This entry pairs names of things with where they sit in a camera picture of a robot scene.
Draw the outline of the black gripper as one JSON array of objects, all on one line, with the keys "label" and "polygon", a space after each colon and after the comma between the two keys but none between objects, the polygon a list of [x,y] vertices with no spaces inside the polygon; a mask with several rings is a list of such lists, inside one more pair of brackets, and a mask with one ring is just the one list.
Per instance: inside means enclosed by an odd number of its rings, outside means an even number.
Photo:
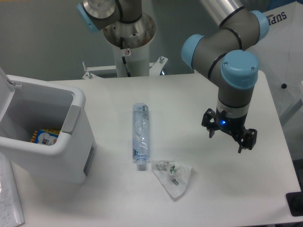
[{"label": "black gripper", "polygon": [[243,149],[252,150],[257,141],[258,131],[245,129],[246,117],[247,113],[239,118],[228,118],[225,115],[221,116],[218,110],[214,112],[208,108],[203,115],[201,125],[209,131],[209,138],[212,138],[217,130],[232,136],[239,144],[238,153],[240,154]]}]

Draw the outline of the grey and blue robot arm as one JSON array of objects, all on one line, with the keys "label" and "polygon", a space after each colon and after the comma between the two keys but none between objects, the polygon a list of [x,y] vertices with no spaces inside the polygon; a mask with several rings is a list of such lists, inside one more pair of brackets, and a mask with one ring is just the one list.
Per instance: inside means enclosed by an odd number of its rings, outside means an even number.
[{"label": "grey and blue robot arm", "polygon": [[[259,61],[248,49],[267,35],[267,17],[247,11],[239,0],[204,0],[202,5],[219,31],[211,37],[192,35],[181,50],[182,60],[218,87],[216,109],[205,112],[202,126],[210,136],[220,130],[232,136],[240,149],[253,149],[257,131],[244,124]],[[149,44],[156,28],[141,1],[85,0],[77,10],[88,29],[103,31],[112,45],[119,77],[149,75]]]}]

